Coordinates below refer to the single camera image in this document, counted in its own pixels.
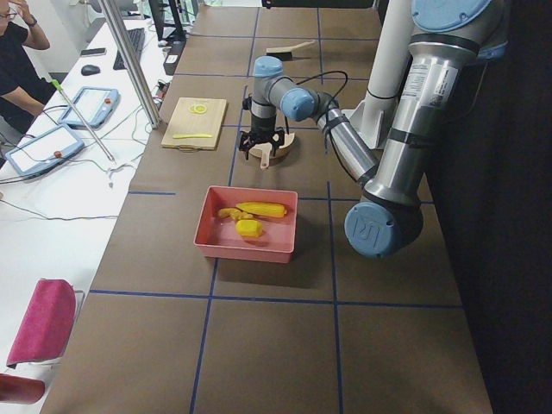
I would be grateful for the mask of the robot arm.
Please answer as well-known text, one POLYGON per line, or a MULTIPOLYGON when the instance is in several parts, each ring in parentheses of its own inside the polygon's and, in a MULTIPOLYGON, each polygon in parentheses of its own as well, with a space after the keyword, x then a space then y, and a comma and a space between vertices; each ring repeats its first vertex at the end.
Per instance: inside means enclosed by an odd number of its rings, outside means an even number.
POLYGON ((279 148, 278 114, 313 120, 362 189, 344 223, 349 244, 370 258, 394 254, 423 227, 417 189, 461 71, 504 53, 509 14, 506 1, 389 2, 366 96, 354 110, 294 83, 280 59, 259 57, 240 150, 279 148))

